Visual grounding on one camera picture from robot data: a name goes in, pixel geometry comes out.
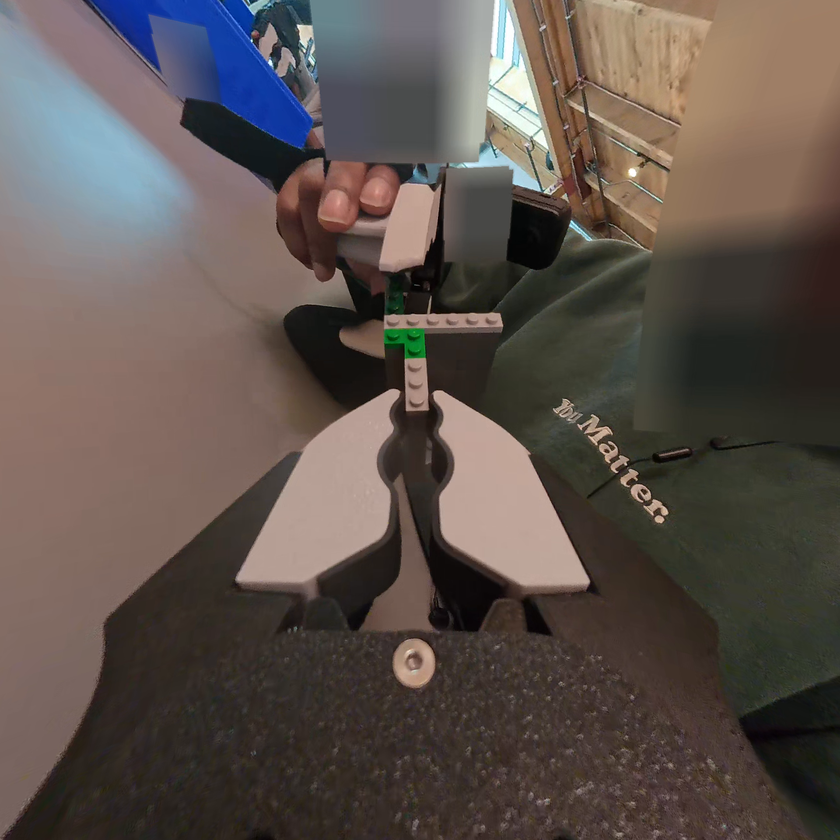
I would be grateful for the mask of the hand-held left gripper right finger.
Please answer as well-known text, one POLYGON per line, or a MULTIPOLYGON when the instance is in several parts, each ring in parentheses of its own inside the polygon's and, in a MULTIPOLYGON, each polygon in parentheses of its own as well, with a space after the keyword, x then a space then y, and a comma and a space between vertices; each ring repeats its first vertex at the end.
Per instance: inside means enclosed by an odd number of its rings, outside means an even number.
POLYGON ((443 391, 430 398, 429 568, 456 625, 480 625, 507 597, 585 592, 591 579, 529 451, 443 391))

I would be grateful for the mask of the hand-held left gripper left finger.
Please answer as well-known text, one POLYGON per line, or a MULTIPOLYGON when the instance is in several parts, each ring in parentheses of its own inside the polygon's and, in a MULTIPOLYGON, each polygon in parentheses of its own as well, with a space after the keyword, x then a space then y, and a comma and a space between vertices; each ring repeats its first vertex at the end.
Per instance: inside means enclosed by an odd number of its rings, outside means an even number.
POLYGON ((241 589, 328 597, 353 616, 395 582, 402 538, 393 448, 402 396, 378 395, 301 451, 236 575, 241 589))

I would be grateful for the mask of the long light grey plate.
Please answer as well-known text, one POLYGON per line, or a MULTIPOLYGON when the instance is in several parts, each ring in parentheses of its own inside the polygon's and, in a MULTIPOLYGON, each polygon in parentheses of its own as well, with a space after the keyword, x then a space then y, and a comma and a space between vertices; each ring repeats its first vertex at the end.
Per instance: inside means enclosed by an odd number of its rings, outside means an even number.
POLYGON ((387 314, 384 330, 423 330, 427 333, 501 333, 503 323, 497 312, 482 313, 406 313, 387 314))

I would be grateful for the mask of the small green corner plate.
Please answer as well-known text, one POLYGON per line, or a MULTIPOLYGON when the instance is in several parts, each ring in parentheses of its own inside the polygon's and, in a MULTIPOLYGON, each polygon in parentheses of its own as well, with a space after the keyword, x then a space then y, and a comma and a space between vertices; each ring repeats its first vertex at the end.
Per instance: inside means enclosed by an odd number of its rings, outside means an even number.
POLYGON ((416 360, 426 358, 425 330, 384 328, 383 346, 387 360, 416 360))

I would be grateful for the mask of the dark grey cross wall piece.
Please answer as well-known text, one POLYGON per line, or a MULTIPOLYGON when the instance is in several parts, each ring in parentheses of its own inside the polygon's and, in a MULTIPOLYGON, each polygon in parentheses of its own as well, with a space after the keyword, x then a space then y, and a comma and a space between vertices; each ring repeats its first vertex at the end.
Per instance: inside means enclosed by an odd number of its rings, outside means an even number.
POLYGON ((501 333, 425 332, 429 409, 418 415, 408 415, 405 410, 405 360, 385 358, 386 384, 402 393, 403 407, 398 416, 402 429, 403 477, 408 489, 433 485, 429 436, 437 421, 437 411, 432 394, 442 391, 476 408, 486 389, 501 333))

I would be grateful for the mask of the short light grey plate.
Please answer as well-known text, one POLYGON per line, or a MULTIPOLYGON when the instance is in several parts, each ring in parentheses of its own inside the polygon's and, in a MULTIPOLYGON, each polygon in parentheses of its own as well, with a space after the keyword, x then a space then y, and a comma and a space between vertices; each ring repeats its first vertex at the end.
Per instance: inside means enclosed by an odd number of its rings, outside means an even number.
POLYGON ((406 414, 418 415, 428 411, 429 387, 425 357, 405 359, 404 394, 406 414))

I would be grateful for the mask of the person's right hand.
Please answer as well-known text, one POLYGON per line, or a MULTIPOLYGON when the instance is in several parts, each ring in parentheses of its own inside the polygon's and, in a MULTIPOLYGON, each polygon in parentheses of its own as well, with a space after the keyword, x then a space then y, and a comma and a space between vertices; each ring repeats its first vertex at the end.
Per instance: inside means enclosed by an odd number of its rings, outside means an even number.
POLYGON ((338 236, 348 231, 359 213, 391 212, 402 183, 388 164, 321 159, 299 166, 276 199, 276 225, 290 254, 310 268, 319 281, 337 269, 338 236))

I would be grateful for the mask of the blue plastic bin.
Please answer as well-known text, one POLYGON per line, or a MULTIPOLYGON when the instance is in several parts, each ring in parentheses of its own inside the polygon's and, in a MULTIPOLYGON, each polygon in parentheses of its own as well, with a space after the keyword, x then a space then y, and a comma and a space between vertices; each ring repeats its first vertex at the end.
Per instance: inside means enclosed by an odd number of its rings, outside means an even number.
POLYGON ((93 1, 170 93, 225 106, 272 137, 302 147, 312 119, 252 44, 244 2, 93 1))

